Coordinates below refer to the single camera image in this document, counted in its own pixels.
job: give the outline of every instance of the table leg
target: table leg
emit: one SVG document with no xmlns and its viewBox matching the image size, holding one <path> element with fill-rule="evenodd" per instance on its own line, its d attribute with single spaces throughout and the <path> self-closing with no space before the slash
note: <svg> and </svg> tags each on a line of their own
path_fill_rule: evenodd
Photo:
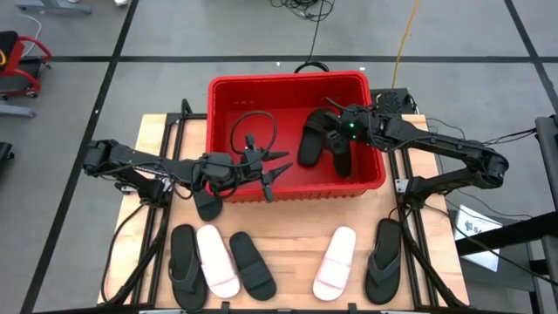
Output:
<svg viewBox="0 0 558 314">
<path fill-rule="evenodd" d="M 33 112 L 31 109 L 21 106 L 5 105 L 4 102 L 0 102 L 0 115 L 35 118 L 35 112 Z"/>
</svg>

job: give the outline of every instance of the white paper sign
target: white paper sign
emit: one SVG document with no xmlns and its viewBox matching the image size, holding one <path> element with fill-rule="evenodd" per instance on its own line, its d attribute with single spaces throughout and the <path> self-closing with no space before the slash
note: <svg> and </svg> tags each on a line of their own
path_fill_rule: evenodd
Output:
<svg viewBox="0 0 558 314">
<path fill-rule="evenodd" d="M 461 205 L 459 208 L 460 211 L 458 212 L 455 225 L 468 236 L 474 236 L 485 231 L 502 227 L 501 223 L 483 214 L 477 213 L 464 205 Z M 464 238 L 457 229 L 453 236 L 456 241 Z M 500 249 L 493 249 L 493 251 L 497 254 L 500 253 Z M 493 272 L 498 270 L 498 257 L 490 252 L 480 252 L 462 257 Z"/>
</svg>

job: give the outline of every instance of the gray floor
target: gray floor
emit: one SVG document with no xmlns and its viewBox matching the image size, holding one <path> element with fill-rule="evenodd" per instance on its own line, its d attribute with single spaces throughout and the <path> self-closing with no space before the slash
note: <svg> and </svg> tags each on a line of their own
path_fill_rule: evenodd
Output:
<svg viewBox="0 0 558 314">
<path fill-rule="evenodd" d="M 40 39 L 56 56 L 110 56 L 126 15 L 106 1 L 89 1 L 88 17 L 28 12 L 43 24 Z M 541 56 L 558 56 L 558 22 L 552 0 L 515 0 Z M 338 1 L 321 25 L 316 55 L 394 55 L 412 1 Z M 34 35 L 36 25 L 18 17 L 13 3 L 0 3 L 0 30 Z M 315 25 L 267 1 L 139 0 L 125 56 L 305 55 Z M 408 56 L 527 56 L 503 1 L 423 0 Z M 176 112 L 188 98 L 205 112 L 208 83 L 222 75 L 288 73 L 299 64 L 119 63 L 95 139 L 114 138 L 132 145 L 145 113 Z M 332 70 L 361 70 L 371 88 L 391 83 L 393 64 L 330 62 Z M 0 141 L 14 144 L 17 158 L 0 180 L 0 304 L 19 311 L 44 240 L 74 162 L 85 125 L 105 75 L 106 63 L 54 63 L 43 71 L 38 99 L 11 99 L 37 111 L 35 119 L 0 117 Z M 558 83 L 558 65 L 545 65 Z M 400 66 L 398 86 L 410 89 L 422 113 L 461 126 L 468 138 L 487 140 L 532 127 L 534 118 L 554 112 L 531 64 L 415 64 Z M 439 126 L 443 133 L 453 130 Z M 467 191 L 508 214 L 538 215 L 552 208 L 546 175 L 533 138 L 504 144 L 510 160 L 505 185 Z M 444 160 L 447 169 L 458 163 Z M 487 213 L 459 195 L 449 199 Z M 78 181 L 62 234 L 35 311 L 93 306 L 121 196 L 112 184 Z M 481 309 L 530 312 L 526 293 L 467 283 L 473 305 Z M 545 310 L 555 312 L 543 284 Z"/>
</svg>

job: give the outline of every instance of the robotic arm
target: robotic arm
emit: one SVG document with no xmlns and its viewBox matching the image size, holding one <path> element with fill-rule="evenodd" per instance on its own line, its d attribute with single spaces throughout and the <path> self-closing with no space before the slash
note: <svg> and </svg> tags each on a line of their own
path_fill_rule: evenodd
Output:
<svg viewBox="0 0 558 314">
<path fill-rule="evenodd" d="M 376 114 L 373 108 L 358 105 L 342 107 L 331 99 L 327 100 L 341 111 L 339 116 L 333 112 L 326 113 L 328 123 L 324 138 L 327 147 L 335 147 L 349 139 L 384 152 L 413 147 L 465 163 L 463 169 L 429 179 L 416 176 L 399 181 L 398 192 L 412 206 L 424 207 L 426 198 L 434 193 L 446 195 L 455 188 L 468 186 L 499 188 L 504 181 L 504 173 L 509 168 L 506 158 L 477 140 L 419 130 L 400 118 Z"/>
<path fill-rule="evenodd" d="M 225 198 L 240 185 L 260 181 L 266 201 L 273 201 L 271 184 L 292 163 L 264 173 L 263 162 L 289 153 L 272 153 L 257 148 L 251 134 L 245 139 L 246 148 L 239 164 L 235 164 L 232 156 L 225 153 L 203 154 L 198 160 L 169 160 L 131 149 L 116 140 L 94 140 L 89 144 L 83 169 L 93 177 L 110 175 L 117 181 L 117 188 L 119 184 L 124 184 L 136 189 L 140 202 L 153 207 L 166 205 L 164 195 L 174 188 L 174 183 L 191 192 L 199 192 L 208 185 L 216 197 Z M 158 177 L 147 179 L 138 171 Z M 221 195 L 229 189 L 231 192 L 228 195 Z"/>
</svg>

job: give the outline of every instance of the metal bracket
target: metal bracket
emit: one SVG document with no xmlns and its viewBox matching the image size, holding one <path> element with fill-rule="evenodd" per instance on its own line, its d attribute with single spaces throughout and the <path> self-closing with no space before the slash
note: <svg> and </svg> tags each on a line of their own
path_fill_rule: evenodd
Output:
<svg viewBox="0 0 558 314">
<path fill-rule="evenodd" d="M 228 314 L 229 310 L 230 310 L 230 302 L 223 301 L 221 303 L 221 314 Z"/>
<path fill-rule="evenodd" d="M 357 304 L 347 304 L 349 307 L 349 314 L 358 314 Z"/>
<path fill-rule="evenodd" d="M 407 179 L 395 179 L 395 191 L 397 193 L 404 193 L 407 190 L 407 184 L 409 180 Z"/>
</svg>

